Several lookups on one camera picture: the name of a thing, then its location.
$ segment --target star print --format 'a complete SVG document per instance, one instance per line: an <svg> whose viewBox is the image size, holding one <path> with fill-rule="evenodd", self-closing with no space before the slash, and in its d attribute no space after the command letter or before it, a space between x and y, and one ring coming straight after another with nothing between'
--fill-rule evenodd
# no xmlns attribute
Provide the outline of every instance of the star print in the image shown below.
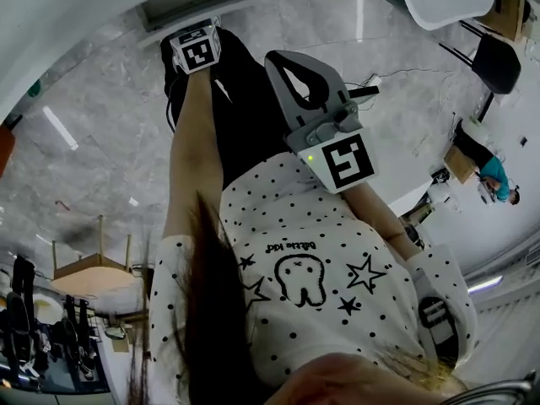
<svg viewBox="0 0 540 405"><path fill-rule="evenodd" d="M255 262L251 260L253 258L253 255L255 254L252 253L247 258L240 257L240 264L238 264L238 267L242 267L242 271L246 270L246 268L248 268L249 266L255 264Z"/></svg>
<svg viewBox="0 0 540 405"><path fill-rule="evenodd" d="M249 309L251 308L251 304L256 301L270 301L270 299L266 295L261 294L261 285L262 285L263 280L264 280L264 276L260 278L258 281L256 281L253 285L250 285L249 287L242 284L242 286L246 290L244 293L244 296L246 297L246 300L249 300L249 303L247 304L246 312L249 311Z"/></svg>
<svg viewBox="0 0 540 405"><path fill-rule="evenodd" d="M373 281L377 278L380 278L381 276L386 275L386 273L371 270L371 255L368 256L368 259L365 261L362 267L352 266L351 264L347 264L347 267L354 274L353 281L347 286L347 288L352 288L356 285L362 284L368 291L370 291L370 294L373 294Z"/></svg>
<svg viewBox="0 0 540 405"><path fill-rule="evenodd" d="M356 297L353 297L349 301L345 301L343 297L340 297L341 302L343 303L343 306L338 307L338 309L343 309L347 311L347 315L351 316L353 311L359 311L359 308L354 307L354 301L356 300Z"/></svg>

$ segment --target seated person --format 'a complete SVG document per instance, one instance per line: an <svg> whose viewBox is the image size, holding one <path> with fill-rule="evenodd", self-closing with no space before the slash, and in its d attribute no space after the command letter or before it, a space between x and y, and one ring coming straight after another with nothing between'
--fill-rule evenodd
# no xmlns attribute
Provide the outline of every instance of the seated person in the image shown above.
<svg viewBox="0 0 540 405"><path fill-rule="evenodd" d="M161 44L170 199L144 333L151 375L134 364L128 403L150 403L146 380L163 404L442 403L477 332L456 260L415 246L367 183L325 191L283 141L264 67L219 36L213 73L230 100L207 69L171 88ZM430 329L449 319L442 349Z"/></svg>
<svg viewBox="0 0 540 405"><path fill-rule="evenodd" d="M469 137L462 129L461 121L457 123L453 143L463 154L471 158L472 162L478 167L478 177L493 189L499 201L508 202L512 205L516 205L520 201L517 188L510 189L508 186L508 177L500 160L482 144Z"/></svg>

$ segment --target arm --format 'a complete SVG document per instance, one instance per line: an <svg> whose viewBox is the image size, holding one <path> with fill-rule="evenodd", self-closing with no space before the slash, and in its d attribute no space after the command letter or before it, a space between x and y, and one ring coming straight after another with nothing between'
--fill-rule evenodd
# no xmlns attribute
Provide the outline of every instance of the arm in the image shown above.
<svg viewBox="0 0 540 405"><path fill-rule="evenodd" d="M491 186L495 191L500 189L500 182L496 181L495 179L492 179L491 177L484 177L483 180L486 181L488 185Z"/></svg>
<svg viewBox="0 0 540 405"><path fill-rule="evenodd" d="M170 149L169 178L169 209L163 236L189 235L197 193L219 211L223 186L208 69L189 77Z"/></svg>
<svg viewBox="0 0 540 405"><path fill-rule="evenodd" d="M403 225L367 183L343 192L354 215L372 226L406 261L421 250L408 238Z"/></svg>

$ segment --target white polka dot shirt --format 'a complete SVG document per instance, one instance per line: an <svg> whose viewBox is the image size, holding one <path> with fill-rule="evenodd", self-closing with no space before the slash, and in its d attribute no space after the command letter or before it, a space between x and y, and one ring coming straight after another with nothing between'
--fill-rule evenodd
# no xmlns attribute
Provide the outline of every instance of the white polka dot shirt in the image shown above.
<svg viewBox="0 0 540 405"><path fill-rule="evenodd" d="M241 272L252 359L267 384L283 384L328 353L359 354L378 365L388 347L433 357L419 321L425 296L445 301L459 333L458 364L469 357L476 314L448 249L431 248L402 267L375 230L292 154L233 182L220 217ZM172 385L179 356L165 350L174 342L171 312L181 320L177 278L191 248L188 236L163 240L150 300L151 354Z"/></svg>

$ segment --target chair leg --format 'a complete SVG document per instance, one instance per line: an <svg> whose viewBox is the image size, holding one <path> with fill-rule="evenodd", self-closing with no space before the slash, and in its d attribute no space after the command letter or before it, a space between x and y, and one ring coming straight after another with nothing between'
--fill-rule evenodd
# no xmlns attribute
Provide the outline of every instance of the chair leg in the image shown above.
<svg viewBox="0 0 540 405"><path fill-rule="evenodd" d="M450 48L449 46L446 46L445 44L439 42L439 46L441 48L444 48L445 50L447 50L450 54L452 54L454 57L457 57L459 58L462 62L464 62L466 65L468 65L469 67L472 67L473 66L473 61L467 57L465 54L463 54L462 52L458 51L456 48Z"/></svg>
<svg viewBox="0 0 540 405"><path fill-rule="evenodd" d="M54 268L52 274L52 277L54 278L55 273L57 272L57 243L54 240L52 241L52 267Z"/></svg>
<svg viewBox="0 0 540 405"><path fill-rule="evenodd" d="M479 38L482 38L482 36L484 35L484 33L481 30L479 30L476 27L470 25L469 23L466 23L465 21L460 21L459 24L461 24L464 29L467 29L471 33L474 33Z"/></svg>
<svg viewBox="0 0 540 405"><path fill-rule="evenodd" d="M132 235L128 234L127 235L127 247L126 247L126 272L129 272L129 269L132 266L131 258L129 256L130 253L131 253L131 248L132 248Z"/></svg>
<svg viewBox="0 0 540 405"><path fill-rule="evenodd" d="M104 244L103 244L103 214L100 214L100 264L103 264L104 256Z"/></svg>
<svg viewBox="0 0 540 405"><path fill-rule="evenodd" d="M480 116L478 116L478 121L482 123L483 118L486 117L486 114L488 112L489 107L491 106L491 102L493 102L495 95L492 91L489 92L488 99L486 100L486 103L483 104L482 112L480 112Z"/></svg>

